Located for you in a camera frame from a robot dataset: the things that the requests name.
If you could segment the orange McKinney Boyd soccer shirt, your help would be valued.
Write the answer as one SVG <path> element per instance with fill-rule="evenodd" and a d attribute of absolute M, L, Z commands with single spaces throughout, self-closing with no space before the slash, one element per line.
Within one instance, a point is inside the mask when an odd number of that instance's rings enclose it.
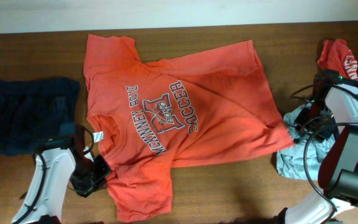
<path fill-rule="evenodd" d="M 89 35 L 83 72 L 119 221 L 170 212 L 172 168 L 293 145 L 251 40 L 144 63 L 134 39 Z"/>

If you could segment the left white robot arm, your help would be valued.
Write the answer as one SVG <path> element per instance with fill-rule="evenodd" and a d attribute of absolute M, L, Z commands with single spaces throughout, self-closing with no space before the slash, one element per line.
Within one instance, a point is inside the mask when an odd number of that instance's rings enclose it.
<path fill-rule="evenodd" d="M 86 134 L 93 144 L 104 138 L 102 131 L 92 133 L 68 123 L 61 125 L 57 137 L 40 141 L 34 176 L 13 223 L 61 223 L 68 189 L 86 198 L 106 185 L 111 169 L 102 156 L 92 153 L 92 146 L 85 145 Z"/>

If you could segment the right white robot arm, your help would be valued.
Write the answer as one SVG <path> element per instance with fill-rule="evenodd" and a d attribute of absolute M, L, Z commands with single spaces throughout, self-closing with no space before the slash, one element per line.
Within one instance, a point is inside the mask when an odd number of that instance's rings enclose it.
<path fill-rule="evenodd" d="M 335 223 L 334 217 L 358 207 L 358 81 L 325 70 L 314 76 L 312 95 L 293 119 L 293 129 L 303 142 L 303 170 L 313 188 L 302 202 L 284 208 L 274 223 Z M 313 141 L 335 140 L 321 161 L 317 183 L 308 168 L 308 148 Z"/>

